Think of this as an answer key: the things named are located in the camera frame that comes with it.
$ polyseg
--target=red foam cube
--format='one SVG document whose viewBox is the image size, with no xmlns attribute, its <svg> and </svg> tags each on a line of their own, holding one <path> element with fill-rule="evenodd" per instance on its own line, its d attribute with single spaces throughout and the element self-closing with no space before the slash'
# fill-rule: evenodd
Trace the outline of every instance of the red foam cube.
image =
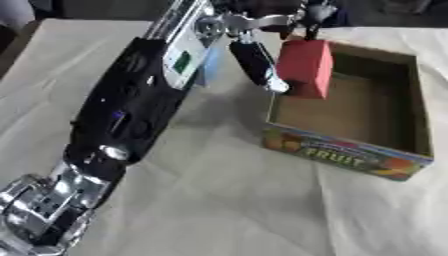
<svg viewBox="0 0 448 256">
<path fill-rule="evenodd" d="M 325 99 L 332 70 L 333 58 L 327 41 L 291 40 L 283 43 L 277 72 L 291 85 L 290 95 Z"/>
</svg>

